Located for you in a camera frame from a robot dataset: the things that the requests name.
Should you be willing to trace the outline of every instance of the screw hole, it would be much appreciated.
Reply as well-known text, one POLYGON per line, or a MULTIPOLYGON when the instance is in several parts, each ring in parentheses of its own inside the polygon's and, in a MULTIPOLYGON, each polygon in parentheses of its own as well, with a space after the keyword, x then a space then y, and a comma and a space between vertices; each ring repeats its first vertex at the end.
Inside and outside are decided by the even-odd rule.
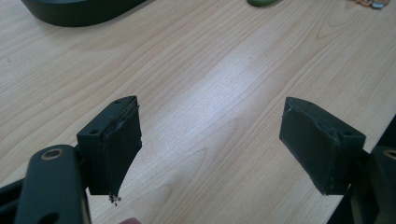
POLYGON ((56 223, 56 221, 58 221, 59 219, 59 215, 57 213, 49 213, 45 216, 43 216, 38 223, 39 224, 53 224, 56 223))
POLYGON ((96 134, 96 133, 99 133, 99 131, 96 130, 96 129, 93 129, 93 130, 90 130, 90 131, 89 131, 89 134, 96 134))
POLYGON ((55 149, 46 151, 46 152, 44 152, 44 153, 41 155, 41 160, 43 160, 43 161, 50 161, 50 160, 56 159, 56 158, 58 158, 58 157, 61 157, 61 155, 62 155, 63 152, 64 152, 64 151, 61 150, 60 148, 55 148, 55 149))
POLYGON ((386 156, 388 156, 389 158, 396 160, 396 151, 395 150, 387 149, 384 151, 384 154, 386 156))

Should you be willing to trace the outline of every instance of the dark green plastic part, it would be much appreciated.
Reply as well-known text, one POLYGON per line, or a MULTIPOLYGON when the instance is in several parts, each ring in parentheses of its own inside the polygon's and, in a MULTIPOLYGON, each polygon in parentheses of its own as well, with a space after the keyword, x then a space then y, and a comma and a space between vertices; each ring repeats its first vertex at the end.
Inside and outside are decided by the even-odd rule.
POLYGON ((363 152, 363 133, 317 105, 288 97, 279 137, 322 194, 347 192, 348 167, 363 152))
POLYGON ((23 181, 15 224, 91 223, 79 174, 73 147, 58 145, 37 152, 23 181))
POLYGON ((22 0, 30 12, 49 24, 81 27, 109 21, 146 0, 22 0))
POLYGON ((86 181, 91 195, 118 196, 137 152, 142 147, 135 96, 108 105, 78 134, 78 146, 87 161, 86 181))
POLYGON ((251 4, 254 7, 266 7, 278 0, 247 0, 249 4, 251 4))

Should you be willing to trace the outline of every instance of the black plastic part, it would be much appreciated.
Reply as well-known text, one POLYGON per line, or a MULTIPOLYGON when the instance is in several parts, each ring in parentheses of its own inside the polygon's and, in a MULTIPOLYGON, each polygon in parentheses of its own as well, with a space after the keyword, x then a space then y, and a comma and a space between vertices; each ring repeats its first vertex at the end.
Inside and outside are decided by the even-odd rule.
POLYGON ((1 223, 14 223, 23 179, 0 188, 0 220, 1 223))
POLYGON ((47 23, 80 27, 109 21, 146 0, 22 0, 47 23))
POLYGON ((352 206, 354 223, 375 223, 376 217, 378 215, 378 204, 372 190, 365 193, 354 190, 350 204, 352 206))
POLYGON ((341 202, 338 204, 335 211, 332 213, 327 224, 354 224, 352 206, 350 200, 352 198, 353 189, 349 188, 346 195, 343 197, 341 202))
POLYGON ((37 152, 29 162, 15 223, 91 223, 73 147, 37 152))
POLYGON ((390 122, 388 128, 376 144, 379 147, 393 147, 396 148, 396 116, 390 122))
POLYGON ((113 102, 78 133, 92 195, 118 196, 122 180, 142 147, 141 136, 135 96, 113 102))
POLYGON ((396 223, 396 149, 375 147, 367 167, 379 206, 375 223, 396 223))
POLYGON ((361 155, 365 135, 305 100, 286 99, 280 140, 325 195, 344 195, 350 160, 361 155))

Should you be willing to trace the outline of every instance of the black plastic housing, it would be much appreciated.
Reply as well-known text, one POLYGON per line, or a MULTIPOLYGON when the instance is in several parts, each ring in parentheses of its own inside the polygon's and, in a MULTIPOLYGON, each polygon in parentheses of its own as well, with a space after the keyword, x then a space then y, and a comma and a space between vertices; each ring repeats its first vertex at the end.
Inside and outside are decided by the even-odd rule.
POLYGON ((47 147, 30 159, 17 207, 16 224, 91 223, 73 147, 47 147))
POLYGON ((21 179, 0 188, 0 220, 2 223, 15 222, 23 181, 24 179, 21 179))
POLYGON ((135 96, 113 102, 77 134, 81 156, 88 163, 84 173, 92 195, 118 195, 142 147, 141 136, 135 96))
POLYGON ((344 195, 348 166, 362 153, 365 135, 305 100, 286 99, 280 140, 325 195, 344 195))

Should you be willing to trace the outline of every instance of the wood grain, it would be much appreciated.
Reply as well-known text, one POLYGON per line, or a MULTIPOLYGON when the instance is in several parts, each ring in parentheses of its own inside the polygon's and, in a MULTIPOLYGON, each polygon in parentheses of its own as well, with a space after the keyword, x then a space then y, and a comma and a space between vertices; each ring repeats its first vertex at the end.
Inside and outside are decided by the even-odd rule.
POLYGON ((0 186, 43 147, 76 144, 108 103, 137 95, 143 149, 118 207, 94 223, 326 223, 321 196, 278 140, 286 96, 367 135, 396 113, 396 5, 347 0, 157 0, 62 28, 0 2, 0 186))

